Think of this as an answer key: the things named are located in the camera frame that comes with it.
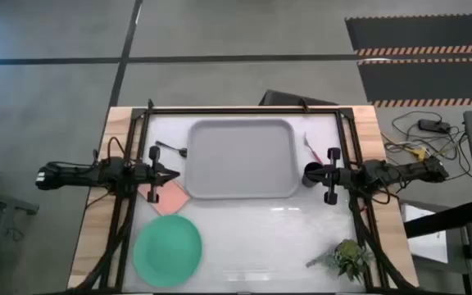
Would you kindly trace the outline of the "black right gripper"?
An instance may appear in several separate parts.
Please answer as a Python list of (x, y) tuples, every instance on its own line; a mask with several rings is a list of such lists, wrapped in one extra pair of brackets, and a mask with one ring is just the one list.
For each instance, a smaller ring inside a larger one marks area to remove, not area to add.
[[(336, 205), (338, 195), (335, 192), (335, 186), (340, 185), (346, 189), (356, 189), (356, 172), (336, 166), (337, 161), (341, 159), (341, 149), (339, 147), (330, 147), (327, 151), (327, 157), (330, 163), (324, 166), (325, 173), (322, 184), (328, 188), (328, 191), (324, 193), (324, 202), (329, 205)], [(322, 181), (322, 174), (322, 166), (306, 166), (304, 168), (305, 185), (316, 186)]]

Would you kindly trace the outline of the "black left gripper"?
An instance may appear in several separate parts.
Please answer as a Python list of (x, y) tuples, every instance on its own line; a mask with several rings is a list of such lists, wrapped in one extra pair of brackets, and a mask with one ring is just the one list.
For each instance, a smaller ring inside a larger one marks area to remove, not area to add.
[(152, 164), (149, 165), (144, 162), (135, 162), (133, 164), (133, 180), (132, 184), (135, 188), (138, 188), (141, 184), (149, 184), (150, 189), (147, 193), (147, 201), (150, 203), (158, 203), (159, 195), (157, 194), (158, 181), (160, 180), (160, 186), (165, 185), (167, 182), (176, 179), (180, 176), (180, 173), (176, 170), (172, 170), (166, 167), (162, 167), (162, 173), (165, 174), (160, 176), (160, 156), (161, 149), (158, 146), (151, 146), (149, 148), (149, 159)]

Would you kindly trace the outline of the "dark plastic cup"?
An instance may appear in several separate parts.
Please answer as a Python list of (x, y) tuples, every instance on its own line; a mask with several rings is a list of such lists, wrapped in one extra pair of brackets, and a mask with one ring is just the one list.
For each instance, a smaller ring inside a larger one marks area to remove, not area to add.
[(323, 165), (320, 164), (319, 162), (313, 161), (313, 162), (308, 163), (304, 167), (304, 170), (303, 170), (302, 184), (307, 188), (315, 187), (317, 185), (317, 181), (314, 181), (313, 179), (311, 179), (309, 177), (308, 173), (312, 172), (312, 171), (315, 171), (315, 170), (318, 170), (318, 169), (321, 169), (322, 167), (323, 167)]

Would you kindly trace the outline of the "fork with red handle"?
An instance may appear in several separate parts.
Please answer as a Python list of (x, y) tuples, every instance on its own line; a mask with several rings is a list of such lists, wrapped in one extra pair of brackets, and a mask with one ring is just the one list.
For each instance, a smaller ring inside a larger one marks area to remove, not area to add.
[(320, 159), (319, 155), (317, 154), (317, 152), (313, 149), (313, 147), (310, 145), (309, 143), (309, 140), (308, 140), (308, 137), (307, 137), (307, 133), (304, 133), (303, 135), (303, 142), (304, 142), (304, 145), (310, 150), (312, 156), (315, 158), (315, 160), (317, 162), (319, 162), (320, 164), (323, 164), (322, 160)]

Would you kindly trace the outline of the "black spoon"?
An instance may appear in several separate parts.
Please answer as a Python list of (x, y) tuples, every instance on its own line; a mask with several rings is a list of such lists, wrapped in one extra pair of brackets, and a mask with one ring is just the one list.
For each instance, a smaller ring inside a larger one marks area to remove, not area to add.
[(186, 158), (188, 155), (188, 149), (186, 147), (182, 147), (182, 148), (172, 147), (161, 141), (156, 141), (155, 144), (159, 147), (164, 147), (164, 148), (177, 152), (182, 158)]

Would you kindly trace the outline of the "green plastic plate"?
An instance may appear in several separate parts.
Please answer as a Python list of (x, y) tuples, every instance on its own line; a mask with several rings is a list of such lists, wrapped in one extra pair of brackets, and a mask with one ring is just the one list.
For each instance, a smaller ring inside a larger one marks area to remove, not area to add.
[(202, 259), (202, 237), (194, 223), (182, 216), (160, 216), (138, 233), (133, 264), (138, 276), (156, 288), (186, 282)]

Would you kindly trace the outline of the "grey plastic tray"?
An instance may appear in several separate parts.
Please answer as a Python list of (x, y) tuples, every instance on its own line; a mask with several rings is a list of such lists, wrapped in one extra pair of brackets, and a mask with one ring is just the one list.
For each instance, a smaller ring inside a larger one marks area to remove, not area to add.
[(294, 131), (286, 120), (200, 120), (188, 132), (187, 148), (190, 197), (288, 198), (300, 186)]

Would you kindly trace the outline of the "black flat panel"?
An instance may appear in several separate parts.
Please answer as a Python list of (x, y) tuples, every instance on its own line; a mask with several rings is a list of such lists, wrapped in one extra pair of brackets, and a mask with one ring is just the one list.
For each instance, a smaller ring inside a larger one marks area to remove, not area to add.
[(258, 103), (259, 106), (337, 106), (335, 102), (304, 97), (292, 93), (268, 89)]

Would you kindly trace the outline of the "small green artificial plant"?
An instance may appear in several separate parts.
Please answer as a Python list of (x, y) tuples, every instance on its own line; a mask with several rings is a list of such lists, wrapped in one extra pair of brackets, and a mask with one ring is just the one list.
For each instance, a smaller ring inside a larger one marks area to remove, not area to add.
[(351, 282), (361, 282), (373, 260), (374, 254), (365, 246), (360, 246), (354, 240), (344, 239), (335, 247), (308, 261), (305, 267), (327, 266), (336, 270), (338, 276), (346, 275)]

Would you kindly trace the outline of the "black power adapter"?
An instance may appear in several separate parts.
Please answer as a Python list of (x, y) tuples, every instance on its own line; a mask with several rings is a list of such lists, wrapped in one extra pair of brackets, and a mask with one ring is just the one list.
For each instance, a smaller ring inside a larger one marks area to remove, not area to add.
[(442, 120), (420, 119), (417, 126), (420, 130), (439, 134), (448, 134), (451, 131), (451, 125)]

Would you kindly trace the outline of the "white paper sheet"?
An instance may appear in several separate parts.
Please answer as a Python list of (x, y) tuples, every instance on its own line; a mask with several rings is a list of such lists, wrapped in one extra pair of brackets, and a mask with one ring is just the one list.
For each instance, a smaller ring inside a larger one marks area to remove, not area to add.
[[(412, 221), (420, 217), (432, 215), (432, 211), (404, 204), (402, 216), (404, 221)], [(446, 231), (426, 234), (415, 238), (408, 238), (409, 248), (414, 256), (432, 261), (448, 263)]]

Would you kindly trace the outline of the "black diagonal beam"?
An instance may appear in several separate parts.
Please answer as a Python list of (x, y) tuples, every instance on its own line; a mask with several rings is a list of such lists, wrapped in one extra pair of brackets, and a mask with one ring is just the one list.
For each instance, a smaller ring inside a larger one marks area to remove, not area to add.
[(406, 236), (415, 238), (472, 223), (472, 202), (404, 223)]

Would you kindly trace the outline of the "black striped-edge floor mat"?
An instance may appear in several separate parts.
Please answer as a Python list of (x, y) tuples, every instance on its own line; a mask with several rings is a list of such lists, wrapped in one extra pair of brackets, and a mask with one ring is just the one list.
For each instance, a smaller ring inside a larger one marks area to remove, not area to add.
[(472, 53), (472, 14), (353, 17), (345, 24), (360, 56)]
[(472, 58), (362, 61), (358, 70), (377, 108), (472, 106)]

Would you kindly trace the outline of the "black metal rig frame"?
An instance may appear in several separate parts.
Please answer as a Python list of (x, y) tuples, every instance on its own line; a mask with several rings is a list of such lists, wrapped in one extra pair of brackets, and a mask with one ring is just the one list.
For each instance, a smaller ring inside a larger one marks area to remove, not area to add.
[[(340, 111), (351, 113), (354, 121), (348, 124), (346, 140), (349, 152), (359, 152), (354, 160), (384, 159), (383, 136), (379, 128), (375, 108), (372, 106), (337, 106)], [(99, 156), (107, 154), (107, 140), (117, 137), (122, 145), (128, 141), (131, 122), (141, 120), (144, 107), (112, 107), (107, 111), (105, 125), (102, 128)], [(154, 111), (213, 111), (216, 115), (244, 114), (264, 115), (268, 111), (297, 111), (303, 113), (300, 106), (279, 107), (154, 107)], [(105, 197), (99, 208), (84, 211), (79, 230), (75, 256), (72, 262), (67, 288), (74, 288), (84, 281), (92, 268), (98, 263), (105, 251), (108, 234), (111, 231), (113, 213), (120, 213), (119, 221), (125, 220), (127, 202), (116, 202), (112, 196)], [(378, 231), (379, 245), (402, 276), (414, 286), (419, 285), (415, 264), (404, 230), (404, 222), (398, 200), (393, 198), (389, 204), (374, 203), (369, 213), (363, 213), (364, 223)]]

